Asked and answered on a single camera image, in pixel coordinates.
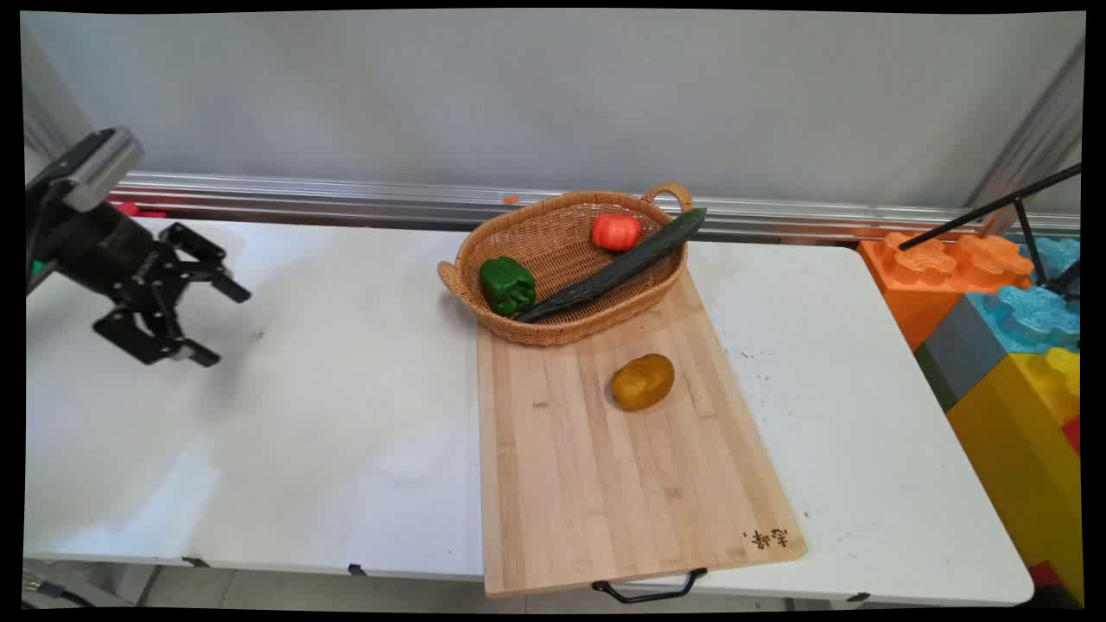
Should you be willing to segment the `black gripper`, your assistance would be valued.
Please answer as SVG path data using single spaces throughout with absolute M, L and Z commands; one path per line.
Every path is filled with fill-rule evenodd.
M 236 303 L 249 301 L 251 292 L 225 265 L 225 248 L 179 222 L 155 235 L 107 203 L 79 212 L 64 204 L 64 191 L 25 190 L 28 294 L 48 276 L 67 276 L 119 305 L 94 322 L 93 331 L 131 357 L 146 365 L 161 359 L 218 364 L 221 355 L 182 335 L 176 317 L 139 310 L 174 310 L 188 281 L 208 282 Z

